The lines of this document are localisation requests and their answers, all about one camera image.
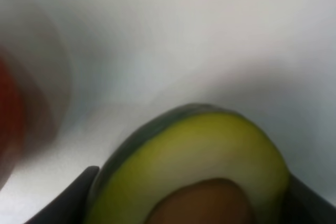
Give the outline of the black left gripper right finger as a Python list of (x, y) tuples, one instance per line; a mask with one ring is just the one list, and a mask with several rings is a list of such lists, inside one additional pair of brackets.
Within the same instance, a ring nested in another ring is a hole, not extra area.
[(335, 206), (292, 175), (282, 204), (282, 223), (336, 224)]

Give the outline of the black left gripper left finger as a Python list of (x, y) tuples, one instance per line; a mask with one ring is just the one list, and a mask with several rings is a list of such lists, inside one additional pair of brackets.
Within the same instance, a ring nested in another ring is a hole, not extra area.
[(81, 223), (90, 187), (99, 170), (98, 166), (87, 167), (60, 195), (25, 224)]

